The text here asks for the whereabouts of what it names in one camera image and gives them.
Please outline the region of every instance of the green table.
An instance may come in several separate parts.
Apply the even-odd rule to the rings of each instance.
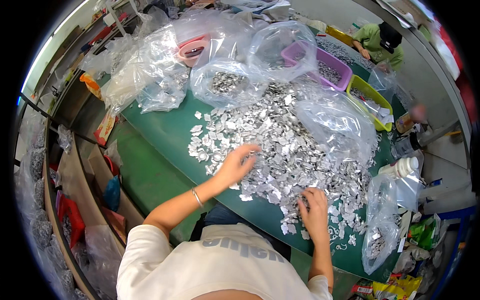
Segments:
[[[352,66],[352,70],[354,74],[364,80],[368,80],[369,72],[363,69],[363,67],[354,65]],[[403,111],[403,108],[400,110],[401,105],[397,99],[396,102],[397,105],[394,107],[395,117],[401,115]],[[194,113],[196,111],[202,114],[210,113],[212,109],[210,105],[195,99],[191,91],[188,91],[180,107],[170,112],[140,114],[140,108],[138,108],[137,103],[134,102],[133,107],[123,111],[123,115],[171,164],[177,167],[193,182],[200,184],[209,178],[209,176],[205,174],[204,166],[206,163],[198,163],[195,157],[189,156],[187,146],[192,137],[190,129],[194,125],[206,125],[203,119],[198,120],[195,118]],[[382,136],[383,138],[380,142],[381,151],[377,153],[375,157],[377,164],[370,169],[373,176],[377,174],[379,167],[393,161],[390,154],[390,143],[385,131],[382,132]],[[268,232],[293,248],[312,255],[313,244],[310,240],[302,239],[300,235],[300,230],[303,229],[301,224],[296,224],[297,234],[283,235],[280,229],[280,220],[283,218],[283,214],[279,206],[273,205],[263,198],[254,198],[254,201],[243,202],[239,199],[239,194],[240,191],[229,189],[220,194],[216,199],[265,232]],[[365,219],[365,207],[359,210],[358,213],[362,219]],[[342,243],[347,243],[349,234],[352,234],[352,229],[347,227],[345,229],[346,238]],[[358,236],[358,233],[356,235],[356,246],[348,245],[344,251],[335,250],[332,256],[333,265],[364,278],[386,282],[398,259],[398,253],[394,252],[391,254],[379,269],[371,275],[367,275],[363,271],[361,263],[363,236]],[[331,249],[334,250],[335,246],[339,243],[340,241],[338,239],[335,240]]]

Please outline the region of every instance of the yellow-green plastic basket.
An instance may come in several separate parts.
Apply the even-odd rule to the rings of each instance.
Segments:
[[[363,79],[358,77],[357,75],[353,75],[350,79],[350,82],[347,86],[347,95],[354,101],[357,101],[355,97],[350,94],[350,89],[356,87],[359,91],[365,94],[365,96],[372,98],[376,104],[380,105],[383,108],[388,108],[390,110],[390,114],[393,115],[393,109],[390,103],[388,103],[385,98],[382,97],[373,87],[371,87],[368,83],[366,83]],[[360,105],[366,112],[368,112],[367,108],[364,105]],[[383,125],[380,120],[378,120],[373,114],[372,117],[375,119],[374,125],[377,131],[391,131],[392,130],[392,123],[388,123]]]

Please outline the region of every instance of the jeans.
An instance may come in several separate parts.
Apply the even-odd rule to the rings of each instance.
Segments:
[[[204,213],[200,217],[200,220],[197,221],[195,228],[193,229],[192,236],[190,241],[199,240],[202,234],[202,229],[205,226],[209,225],[232,225],[237,223],[243,223],[253,229],[256,233],[260,234],[264,239],[270,242],[272,247],[280,253],[285,259],[290,261],[291,248],[284,242],[272,237],[265,231],[261,230],[257,226],[248,222],[241,216],[235,214],[233,211],[228,209],[226,206],[218,202],[214,208],[212,208],[208,214]]]

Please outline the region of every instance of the pink plastic bowl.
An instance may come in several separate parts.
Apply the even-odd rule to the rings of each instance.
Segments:
[[[184,53],[193,50],[195,48],[199,47],[204,47],[206,48],[208,46],[208,42],[205,40],[200,40],[200,41],[193,41],[191,43],[186,44],[185,46],[181,47],[179,50],[179,57],[180,59],[190,68],[193,67],[195,62],[197,61],[198,55],[201,54],[201,52],[198,55],[192,56],[192,57],[184,57]]]
[[[281,52],[281,55],[284,58],[285,62],[292,66],[297,64],[297,62],[293,58],[297,55],[297,53],[304,51],[303,48],[305,48],[302,47],[299,43],[306,44],[306,42],[304,41],[297,41],[283,49]],[[345,91],[353,75],[352,69],[335,56],[320,48],[317,48],[317,60],[321,60],[330,68],[335,69],[340,74],[340,76],[342,76],[342,79],[340,79],[338,84],[335,85],[330,81],[326,80],[324,77],[320,76],[319,74],[309,72],[308,75],[323,85],[331,86],[337,91]]]

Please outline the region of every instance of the white t-shirt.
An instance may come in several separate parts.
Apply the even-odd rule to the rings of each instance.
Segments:
[[[130,230],[118,273],[119,300],[191,300],[224,289],[263,300],[333,299],[325,276],[305,286],[293,266],[245,224],[207,226],[201,240],[173,250],[153,225]]]

